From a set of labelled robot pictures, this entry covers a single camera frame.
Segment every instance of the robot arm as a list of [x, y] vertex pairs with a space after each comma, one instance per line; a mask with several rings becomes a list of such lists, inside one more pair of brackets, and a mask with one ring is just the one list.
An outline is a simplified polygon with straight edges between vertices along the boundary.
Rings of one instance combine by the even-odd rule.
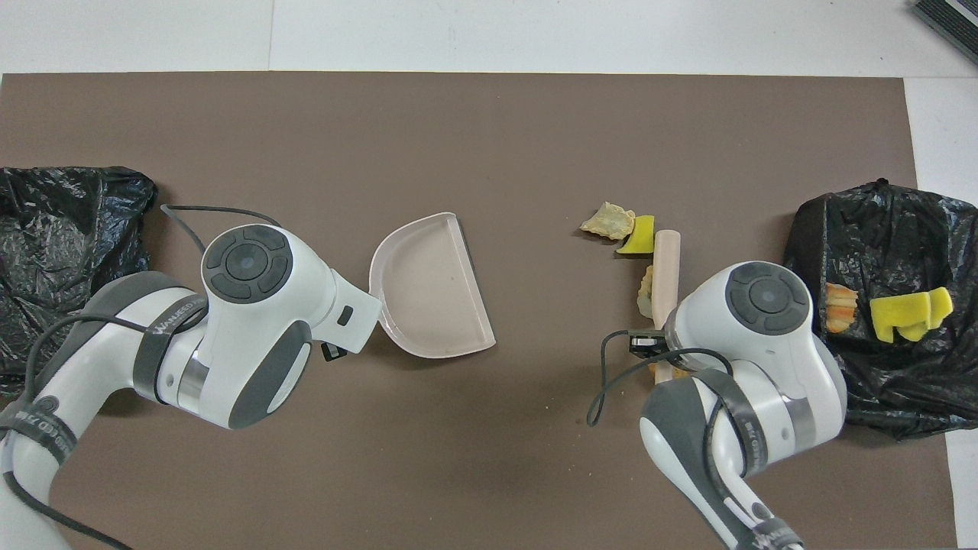
[[[5, 411], [12, 428], [0, 466], [29, 495], [47, 501], [54, 475], [112, 392], [134, 388], [212, 424], [243, 428], [288, 398], [313, 342], [323, 342], [328, 360], [358, 352], [379, 317], [376, 298], [270, 225], [219, 236], [201, 276], [206, 298], [150, 271], [113, 281], [89, 300], [82, 314], [145, 330], [76, 324], [38, 376], [36, 395], [16, 414]], [[5, 548], [67, 549], [54, 523], [6, 485], [0, 522]]]
[[704, 347], [731, 362], [684, 355], [691, 377], [656, 386], [640, 419], [652, 461], [728, 548], [801, 548], [744, 481], [826, 442], [842, 428], [845, 385], [811, 333], [812, 301], [789, 270], [746, 262], [716, 274], [673, 312], [671, 349]]

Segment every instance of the robot arm label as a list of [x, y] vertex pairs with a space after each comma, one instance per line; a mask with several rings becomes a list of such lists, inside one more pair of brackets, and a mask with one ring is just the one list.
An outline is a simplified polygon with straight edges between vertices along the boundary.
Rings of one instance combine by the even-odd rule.
[[730, 375], [717, 370], [705, 369], [692, 375], [717, 394], [731, 417], [744, 457], [740, 476], [749, 478], [763, 472], [768, 466], [768, 443], [761, 429], [761, 421], [743, 390]]
[[201, 295], [182, 298], [163, 311], [153, 322], [150, 330], [143, 334], [132, 369], [132, 385], [137, 393], [150, 401], [163, 402], [156, 390], [156, 379], [159, 376], [159, 368], [163, 364], [163, 357], [169, 350], [173, 334], [185, 321], [197, 315], [206, 306], [207, 299]]
[[38, 399], [17, 411], [13, 421], [5, 423], [2, 428], [37, 441], [55, 457], [58, 464], [64, 464], [78, 444], [78, 438], [65, 421], [54, 414], [57, 408], [58, 400], [54, 397]]
[[[85, 304], [87, 313], [117, 315], [134, 301], [156, 291], [171, 288], [184, 288], [183, 285], [158, 271], [142, 271], [107, 283], [104, 292], [96, 293]], [[66, 361], [71, 359], [83, 345], [99, 333], [106, 323], [91, 321], [79, 323], [71, 328], [67, 339], [54, 354], [44, 370], [37, 377], [37, 390], [41, 391], [55, 376]]]

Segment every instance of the dustpan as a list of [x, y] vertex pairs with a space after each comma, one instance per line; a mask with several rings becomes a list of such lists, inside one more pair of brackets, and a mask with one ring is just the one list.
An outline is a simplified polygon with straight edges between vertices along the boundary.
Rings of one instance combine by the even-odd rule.
[[388, 235], [370, 265], [380, 325], [418, 357], [442, 359], [496, 343], [458, 217], [441, 212]]

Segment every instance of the black garbage bag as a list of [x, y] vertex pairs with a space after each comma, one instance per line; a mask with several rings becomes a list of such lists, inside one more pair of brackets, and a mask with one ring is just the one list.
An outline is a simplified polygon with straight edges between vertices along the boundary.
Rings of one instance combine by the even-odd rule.
[[[784, 265], [820, 306], [814, 331], [840, 359], [851, 424], [895, 439], [978, 427], [978, 209], [885, 179], [804, 203]], [[832, 334], [825, 284], [859, 295], [855, 322]], [[946, 287], [955, 311], [919, 342], [876, 338], [869, 300]]]
[[150, 178], [119, 166], [0, 170], [0, 394], [20, 392], [30, 347], [52, 323], [149, 267], [142, 217], [155, 200]]

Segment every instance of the sponge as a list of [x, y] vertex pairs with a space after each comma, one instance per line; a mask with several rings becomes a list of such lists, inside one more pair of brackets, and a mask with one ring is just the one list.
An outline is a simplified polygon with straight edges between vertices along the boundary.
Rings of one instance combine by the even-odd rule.
[[655, 216], [636, 216], [632, 234], [616, 252], [620, 254], [651, 254], [655, 250], [652, 236], [655, 233]]
[[893, 329], [911, 342], [919, 342], [954, 310], [951, 294], [941, 287], [929, 293], [873, 298], [869, 301], [872, 328], [881, 341], [893, 343]]

